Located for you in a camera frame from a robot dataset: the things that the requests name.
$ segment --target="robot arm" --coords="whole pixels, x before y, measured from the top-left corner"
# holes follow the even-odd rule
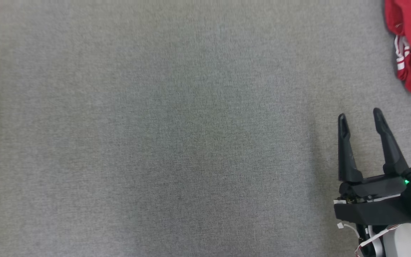
[[[342,184],[334,211],[336,218],[355,223],[365,257],[411,257],[411,168],[380,109],[374,109],[374,118],[385,155],[384,174],[364,178],[354,161],[347,119],[339,115]]]

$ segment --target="gray fabric surface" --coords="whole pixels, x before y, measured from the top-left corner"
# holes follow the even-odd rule
[[[0,256],[352,256],[337,115],[411,165],[392,42],[380,1],[0,1]]]

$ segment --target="gray tablecloth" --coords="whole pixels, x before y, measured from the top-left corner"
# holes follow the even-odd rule
[[[336,119],[411,165],[381,1],[0,1],[0,257],[352,256]]]

